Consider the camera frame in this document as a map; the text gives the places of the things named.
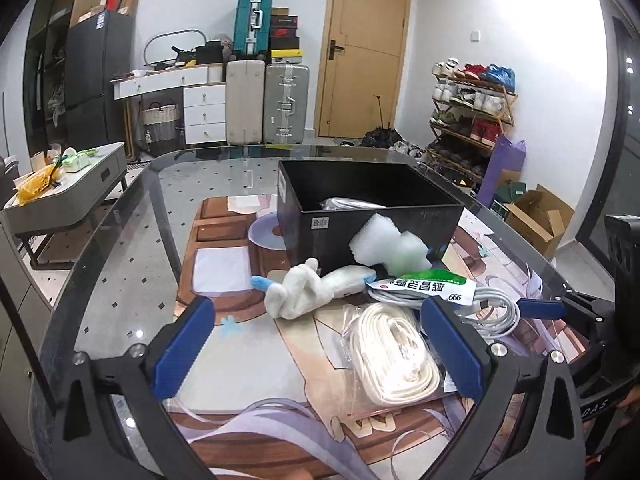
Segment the green white medicine packet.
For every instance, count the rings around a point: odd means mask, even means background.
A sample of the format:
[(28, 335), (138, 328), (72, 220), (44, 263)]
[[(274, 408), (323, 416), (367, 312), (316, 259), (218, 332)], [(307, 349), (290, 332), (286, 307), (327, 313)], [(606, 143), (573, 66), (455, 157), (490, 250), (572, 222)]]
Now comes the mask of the green white medicine packet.
[(476, 288), (476, 281), (470, 278), (444, 269), (430, 269), (368, 283), (367, 293), (379, 302), (413, 309), (430, 297), (467, 307), (474, 300)]

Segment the white plush toy blue tips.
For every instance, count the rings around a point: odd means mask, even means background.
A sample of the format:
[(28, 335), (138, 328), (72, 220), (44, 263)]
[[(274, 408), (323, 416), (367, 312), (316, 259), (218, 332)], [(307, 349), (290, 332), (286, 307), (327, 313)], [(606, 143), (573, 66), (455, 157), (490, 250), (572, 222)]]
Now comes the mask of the white plush toy blue tips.
[(254, 275), (250, 284), (265, 294), (265, 309), (272, 318), (292, 321), (334, 299), (360, 294), (376, 280), (376, 271), (367, 266), (343, 266), (323, 278), (318, 269), (318, 260), (309, 258), (292, 266), (280, 283)]

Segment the red white instruction packet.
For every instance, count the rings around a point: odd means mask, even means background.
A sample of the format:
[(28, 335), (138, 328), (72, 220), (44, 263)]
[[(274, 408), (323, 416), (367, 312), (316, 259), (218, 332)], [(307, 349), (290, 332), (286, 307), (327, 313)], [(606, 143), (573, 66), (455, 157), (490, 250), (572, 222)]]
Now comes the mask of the red white instruction packet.
[(379, 204), (347, 197), (331, 197), (327, 200), (322, 200), (321, 207), (327, 211), (384, 209), (384, 206)]

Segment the brown cardboard box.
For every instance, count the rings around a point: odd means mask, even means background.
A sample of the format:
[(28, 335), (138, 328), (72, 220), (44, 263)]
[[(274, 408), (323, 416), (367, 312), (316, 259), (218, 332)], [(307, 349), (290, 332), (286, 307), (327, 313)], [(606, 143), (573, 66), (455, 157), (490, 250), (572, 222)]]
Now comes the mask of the brown cardboard box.
[(547, 260), (551, 260), (562, 240), (574, 209), (538, 184), (514, 204), (506, 204), (506, 223)]

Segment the purple bag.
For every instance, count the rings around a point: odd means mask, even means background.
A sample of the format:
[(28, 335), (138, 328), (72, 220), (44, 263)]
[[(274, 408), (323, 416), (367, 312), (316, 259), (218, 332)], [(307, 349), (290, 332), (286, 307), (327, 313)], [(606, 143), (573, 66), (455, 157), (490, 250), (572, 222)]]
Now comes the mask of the purple bag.
[(476, 194), (477, 201), (489, 208), (494, 193), (499, 186), (499, 179), (503, 171), (520, 172), (526, 159), (526, 142), (524, 140), (511, 141), (507, 136), (499, 136), (491, 151), (480, 190)]

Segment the wooden shoe rack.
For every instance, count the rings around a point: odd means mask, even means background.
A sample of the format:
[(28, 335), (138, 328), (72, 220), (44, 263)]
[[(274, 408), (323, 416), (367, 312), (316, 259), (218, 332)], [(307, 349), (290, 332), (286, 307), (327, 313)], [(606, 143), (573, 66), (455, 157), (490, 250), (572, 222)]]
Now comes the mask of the wooden shoe rack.
[(435, 85), (426, 148), (430, 165), (455, 184), (477, 192), (498, 142), (515, 126), (516, 73), (497, 64), (462, 64), (447, 58), (432, 67)]

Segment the grey coffee table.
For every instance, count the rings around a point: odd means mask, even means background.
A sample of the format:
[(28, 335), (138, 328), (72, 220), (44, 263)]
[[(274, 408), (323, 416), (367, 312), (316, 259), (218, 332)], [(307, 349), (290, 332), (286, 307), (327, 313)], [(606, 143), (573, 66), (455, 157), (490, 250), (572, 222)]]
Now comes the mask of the grey coffee table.
[(4, 205), (2, 220), (22, 242), (34, 270), (70, 270), (73, 261), (39, 261), (47, 242), (54, 234), (85, 223), (116, 185), (120, 184), (126, 190), (125, 144), (116, 142), (98, 146), (89, 162), (84, 169), (66, 174), (59, 186), (50, 188), (30, 203), (20, 206), (13, 196)]

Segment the anime print table mat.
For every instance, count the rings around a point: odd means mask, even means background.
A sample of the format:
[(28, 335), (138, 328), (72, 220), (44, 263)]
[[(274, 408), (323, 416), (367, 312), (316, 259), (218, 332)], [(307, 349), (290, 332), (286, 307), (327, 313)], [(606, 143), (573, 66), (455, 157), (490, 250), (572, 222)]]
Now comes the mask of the anime print table mat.
[(415, 479), (472, 410), (448, 378), (426, 399), (397, 408), (372, 402), (352, 365), (347, 326), (367, 305), (330, 302), (294, 321), (272, 318), (250, 274), (281, 281), (272, 195), (209, 197), (195, 213), (176, 308), (209, 296), (216, 325), (170, 416), (221, 479)]

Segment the pile of shoes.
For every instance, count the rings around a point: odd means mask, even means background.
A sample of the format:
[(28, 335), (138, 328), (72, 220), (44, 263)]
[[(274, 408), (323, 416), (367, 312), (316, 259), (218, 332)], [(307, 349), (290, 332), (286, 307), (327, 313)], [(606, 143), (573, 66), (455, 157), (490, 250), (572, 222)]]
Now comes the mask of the pile of shoes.
[(426, 156), (426, 151), (423, 148), (405, 141), (394, 128), (375, 128), (363, 136), (360, 145), (363, 148), (385, 148), (414, 159), (424, 159)]

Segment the yellow bag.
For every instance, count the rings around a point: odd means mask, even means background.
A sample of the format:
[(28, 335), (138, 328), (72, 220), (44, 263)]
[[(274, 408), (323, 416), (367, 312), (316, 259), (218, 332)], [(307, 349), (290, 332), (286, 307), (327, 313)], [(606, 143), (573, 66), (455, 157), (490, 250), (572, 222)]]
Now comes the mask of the yellow bag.
[(49, 188), (55, 188), (60, 184), (64, 171), (54, 165), (45, 166), (36, 171), (16, 187), (16, 200), (20, 206), (32, 202)]

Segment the wooden door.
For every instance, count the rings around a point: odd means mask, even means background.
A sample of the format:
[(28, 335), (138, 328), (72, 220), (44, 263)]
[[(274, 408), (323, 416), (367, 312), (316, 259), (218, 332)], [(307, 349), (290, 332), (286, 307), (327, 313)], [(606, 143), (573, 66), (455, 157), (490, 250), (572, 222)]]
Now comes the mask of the wooden door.
[(360, 139), (395, 123), (411, 0), (328, 0), (314, 130)]

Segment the silver suitcase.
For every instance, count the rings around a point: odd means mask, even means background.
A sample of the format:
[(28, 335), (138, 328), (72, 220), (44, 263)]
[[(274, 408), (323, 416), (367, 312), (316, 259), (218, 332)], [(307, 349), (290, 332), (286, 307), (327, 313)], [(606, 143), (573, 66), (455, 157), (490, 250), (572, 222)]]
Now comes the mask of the silver suitcase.
[(300, 64), (266, 68), (262, 133), (268, 144), (302, 143), (305, 134), (309, 70)]

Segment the beige suitcase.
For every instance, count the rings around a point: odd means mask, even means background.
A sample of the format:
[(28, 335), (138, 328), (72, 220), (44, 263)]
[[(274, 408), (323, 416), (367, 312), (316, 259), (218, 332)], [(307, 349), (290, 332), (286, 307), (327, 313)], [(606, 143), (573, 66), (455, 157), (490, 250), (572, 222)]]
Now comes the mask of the beige suitcase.
[(262, 143), (265, 63), (257, 60), (227, 64), (226, 139), (231, 145)]

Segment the white drawer desk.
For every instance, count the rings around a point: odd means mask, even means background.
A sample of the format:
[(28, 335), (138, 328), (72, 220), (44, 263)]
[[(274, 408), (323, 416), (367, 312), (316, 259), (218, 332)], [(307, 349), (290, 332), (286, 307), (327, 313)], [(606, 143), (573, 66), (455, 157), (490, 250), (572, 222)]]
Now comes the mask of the white drawer desk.
[(180, 146), (226, 140), (226, 66), (202, 64), (169, 70), (134, 70), (112, 81), (115, 100), (139, 98), (145, 122), (169, 119)]

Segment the black refrigerator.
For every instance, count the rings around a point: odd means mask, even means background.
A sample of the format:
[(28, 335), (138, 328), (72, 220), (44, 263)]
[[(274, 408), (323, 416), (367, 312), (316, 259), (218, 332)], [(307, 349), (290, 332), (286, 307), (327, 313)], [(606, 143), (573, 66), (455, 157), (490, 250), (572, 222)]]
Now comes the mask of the black refrigerator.
[(112, 81), (130, 70), (134, 19), (105, 10), (70, 28), (65, 52), (67, 144), (77, 151), (125, 140)]

